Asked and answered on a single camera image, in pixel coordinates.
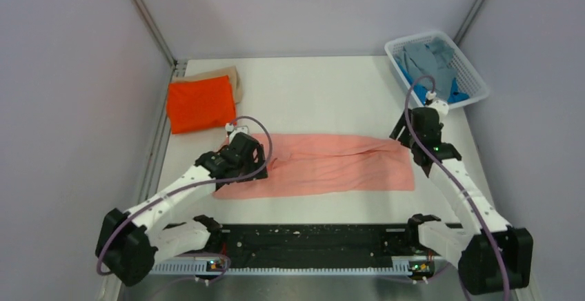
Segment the pink t shirt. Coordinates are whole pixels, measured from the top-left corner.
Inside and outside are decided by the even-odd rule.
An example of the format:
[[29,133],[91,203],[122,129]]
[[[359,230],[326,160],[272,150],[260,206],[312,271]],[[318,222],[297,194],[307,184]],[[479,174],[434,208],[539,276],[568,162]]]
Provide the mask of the pink t shirt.
[[299,197],[346,191],[413,191],[407,148],[392,139],[361,135],[255,134],[272,144],[266,179],[222,186],[220,200]]

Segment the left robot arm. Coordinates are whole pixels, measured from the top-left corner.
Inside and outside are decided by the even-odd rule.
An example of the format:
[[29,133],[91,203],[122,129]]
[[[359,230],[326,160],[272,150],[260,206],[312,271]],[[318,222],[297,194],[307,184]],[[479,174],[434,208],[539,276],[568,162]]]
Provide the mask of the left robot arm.
[[152,197],[125,211],[114,208],[102,222],[96,245],[97,272],[123,285],[141,282],[161,262],[188,251],[218,252],[219,223],[200,215],[180,222],[181,214],[222,186],[265,179],[265,146],[245,127],[229,132],[228,142],[201,154],[182,175]]

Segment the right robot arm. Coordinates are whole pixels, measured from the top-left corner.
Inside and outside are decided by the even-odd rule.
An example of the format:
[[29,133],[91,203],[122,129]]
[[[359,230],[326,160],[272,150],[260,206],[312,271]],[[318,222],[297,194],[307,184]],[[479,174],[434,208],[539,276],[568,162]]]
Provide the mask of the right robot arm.
[[427,249],[442,256],[458,272],[472,295],[523,289],[530,284],[533,236],[515,228],[479,190],[466,170],[462,155],[442,140],[445,114],[430,106],[407,108],[391,139],[413,156],[414,163],[450,204],[462,228],[449,227],[436,215],[408,219],[404,244],[414,254]]

